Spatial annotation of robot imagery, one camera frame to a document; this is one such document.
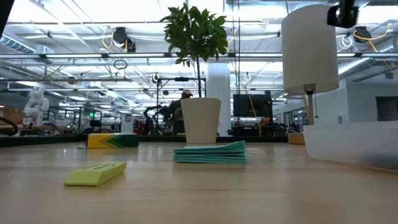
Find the lamp stand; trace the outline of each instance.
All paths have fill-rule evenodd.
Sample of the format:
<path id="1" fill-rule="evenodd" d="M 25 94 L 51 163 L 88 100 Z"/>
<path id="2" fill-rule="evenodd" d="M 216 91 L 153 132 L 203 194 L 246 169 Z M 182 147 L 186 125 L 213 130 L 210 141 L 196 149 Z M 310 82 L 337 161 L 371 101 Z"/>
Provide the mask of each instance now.
<path id="1" fill-rule="evenodd" d="M 312 102 L 312 95 L 315 93 L 316 86 L 315 84 L 308 84 L 304 85 L 304 91 L 307 93 L 308 96 L 308 107 L 310 110 L 310 117 L 309 117 L 309 125 L 313 125 L 313 102 Z"/>

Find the green leaves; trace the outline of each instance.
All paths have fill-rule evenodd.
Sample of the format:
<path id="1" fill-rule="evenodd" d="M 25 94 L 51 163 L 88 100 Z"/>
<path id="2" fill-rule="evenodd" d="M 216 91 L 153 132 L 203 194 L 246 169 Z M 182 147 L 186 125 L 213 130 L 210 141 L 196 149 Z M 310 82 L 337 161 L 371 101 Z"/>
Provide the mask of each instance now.
<path id="1" fill-rule="evenodd" d="M 169 22 L 165 26 L 165 41 L 170 44 L 169 52 L 174 48 L 178 59 L 176 64 L 191 66 L 191 61 L 197 58 L 207 61 L 210 57 L 217 60 L 219 54 L 225 54 L 228 47 L 224 27 L 225 16 L 216 17 L 205 9 L 200 12 L 197 7 L 190 9 L 184 3 L 183 7 L 170 7 L 171 14 L 160 21 Z"/>

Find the white plant pot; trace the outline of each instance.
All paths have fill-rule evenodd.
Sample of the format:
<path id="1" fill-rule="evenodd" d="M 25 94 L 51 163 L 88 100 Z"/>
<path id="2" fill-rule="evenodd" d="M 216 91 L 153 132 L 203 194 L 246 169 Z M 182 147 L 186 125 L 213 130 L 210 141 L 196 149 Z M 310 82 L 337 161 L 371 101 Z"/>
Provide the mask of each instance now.
<path id="1" fill-rule="evenodd" d="M 215 98 L 189 98 L 181 101 L 181 108 L 187 144 L 216 144 L 221 100 Z"/>

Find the wooden block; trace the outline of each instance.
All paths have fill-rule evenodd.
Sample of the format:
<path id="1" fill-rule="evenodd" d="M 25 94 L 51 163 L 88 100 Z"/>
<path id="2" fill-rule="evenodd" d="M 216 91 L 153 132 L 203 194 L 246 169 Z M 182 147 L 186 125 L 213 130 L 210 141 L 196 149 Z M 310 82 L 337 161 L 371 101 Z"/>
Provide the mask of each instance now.
<path id="1" fill-rule="evenodd" d="M 86 146 L 88 149 L 137 147 L 136 133 L 95 133 L 89 134 Z"/>
<path id="2" fill-rule="evenodd" d="M 289 144 L 305 144 L 304 133 L 289 133 L 287 139 Z"/>
<path id="3" fill-rule="evenodd" d="M 125 162 L 102 162 L 70 172 L 65 179 L 66 186 L 98 186 L 124 172 Z"/>

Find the cap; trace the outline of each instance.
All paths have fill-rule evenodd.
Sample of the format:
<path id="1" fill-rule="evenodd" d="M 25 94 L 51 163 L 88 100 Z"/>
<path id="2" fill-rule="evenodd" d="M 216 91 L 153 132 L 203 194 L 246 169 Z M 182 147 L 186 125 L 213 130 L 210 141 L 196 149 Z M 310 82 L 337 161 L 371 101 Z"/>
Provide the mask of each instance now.
<path id="1" fill-rule="evenodd" d="M 193 96 L 190 90 L 184 90 L 182 91 L 182 93 Z"/>

